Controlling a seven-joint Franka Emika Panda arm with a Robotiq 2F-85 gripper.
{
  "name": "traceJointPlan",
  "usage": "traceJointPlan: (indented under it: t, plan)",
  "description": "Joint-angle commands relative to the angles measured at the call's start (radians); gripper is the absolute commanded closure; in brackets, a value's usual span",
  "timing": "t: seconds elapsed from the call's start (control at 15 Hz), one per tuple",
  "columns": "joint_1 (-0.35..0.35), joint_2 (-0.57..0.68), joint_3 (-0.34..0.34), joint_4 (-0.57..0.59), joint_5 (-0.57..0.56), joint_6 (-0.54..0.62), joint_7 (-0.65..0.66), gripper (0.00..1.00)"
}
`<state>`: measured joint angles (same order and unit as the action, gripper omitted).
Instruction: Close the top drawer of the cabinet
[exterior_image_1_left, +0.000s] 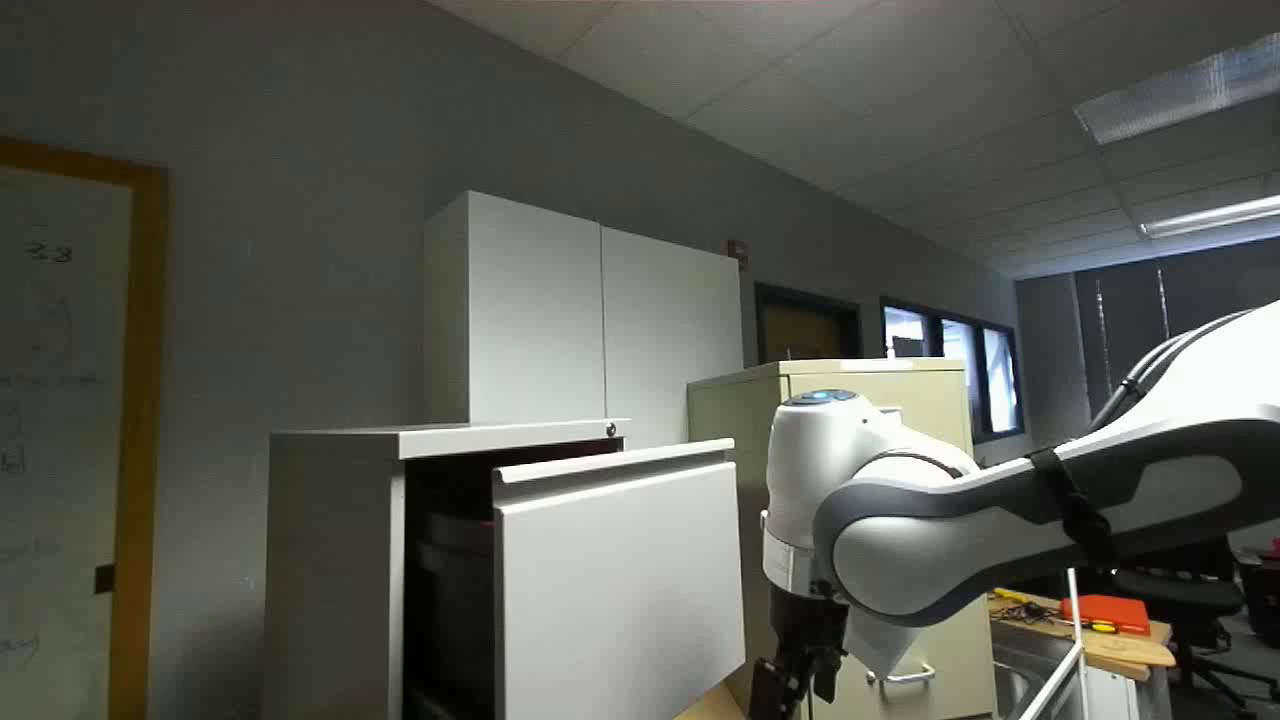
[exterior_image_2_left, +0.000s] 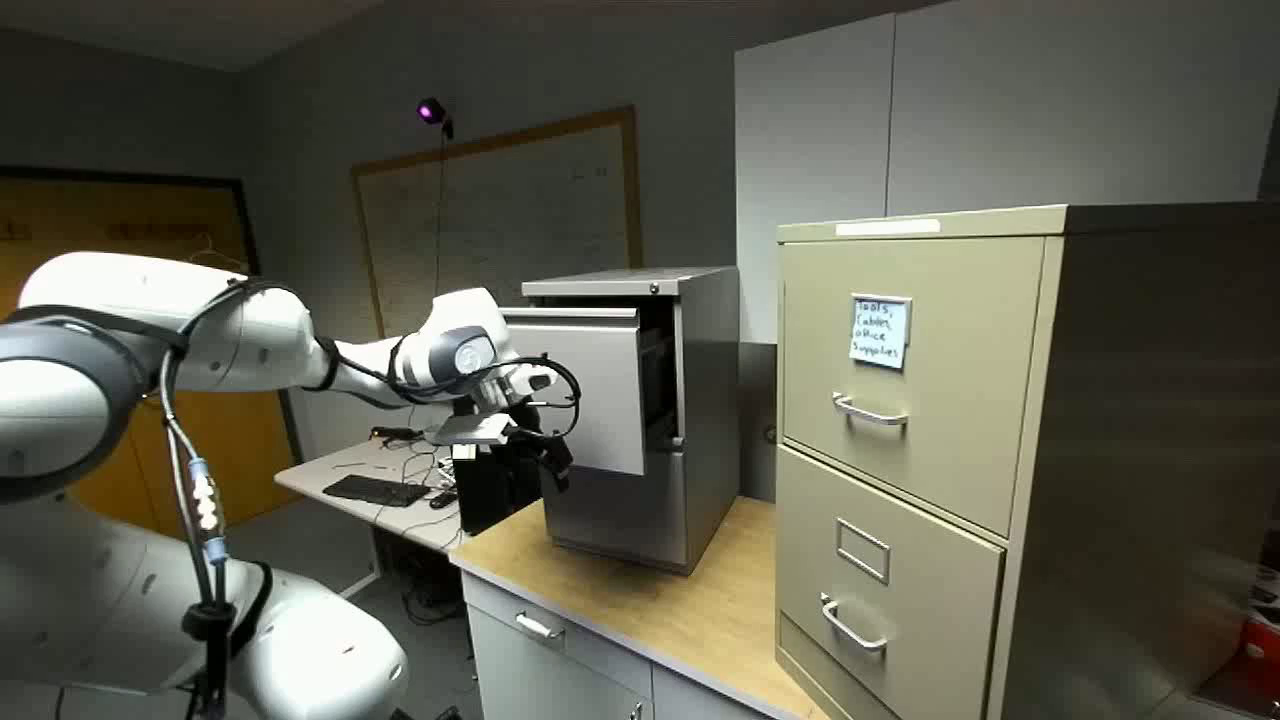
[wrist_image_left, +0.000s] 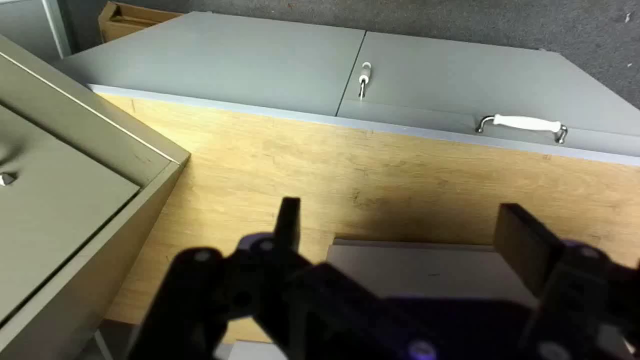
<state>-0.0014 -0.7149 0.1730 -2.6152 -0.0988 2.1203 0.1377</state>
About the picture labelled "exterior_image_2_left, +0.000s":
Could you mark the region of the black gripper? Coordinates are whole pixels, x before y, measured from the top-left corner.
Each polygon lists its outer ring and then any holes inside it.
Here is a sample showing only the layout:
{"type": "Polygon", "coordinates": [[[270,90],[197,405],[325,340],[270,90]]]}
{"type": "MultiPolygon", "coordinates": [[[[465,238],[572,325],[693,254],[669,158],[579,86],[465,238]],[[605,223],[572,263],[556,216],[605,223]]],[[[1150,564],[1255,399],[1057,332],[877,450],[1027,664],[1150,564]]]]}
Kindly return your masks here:
{"type": "Polygon", "coordinates": [[[538,499],[546,485],[563,485],[572,450],[560,436],[516,433],[502,443],[454,443],[451,480],[459,499],[459,529],[478,535],[525,504],[538,499]]]}

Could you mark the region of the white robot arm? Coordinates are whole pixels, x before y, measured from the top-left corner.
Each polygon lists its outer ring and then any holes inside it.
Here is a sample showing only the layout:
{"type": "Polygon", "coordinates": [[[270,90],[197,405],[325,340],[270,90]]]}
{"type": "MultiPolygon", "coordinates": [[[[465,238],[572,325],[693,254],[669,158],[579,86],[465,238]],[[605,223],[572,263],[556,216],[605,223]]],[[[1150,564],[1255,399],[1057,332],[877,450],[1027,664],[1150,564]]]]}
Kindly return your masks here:
{"type": "Polygon", "coordinates": [[[0,325],[0,670],[28,684],[189,696],[189,720],[387,720],[403,649],[317,581],[238,559],[209,458],[164,428],[182,531],[78,507],[68,487],[120,443],[140,399],[182,391],[348,391],[376,409],[443,399],[448,443],[487,443],[560,480],[538,423],[563,369],[525,356],[483,289],[430,298],[387,340],[328,340],[307,304],[238,273],[133,253],[58,253],[0,325]]]}

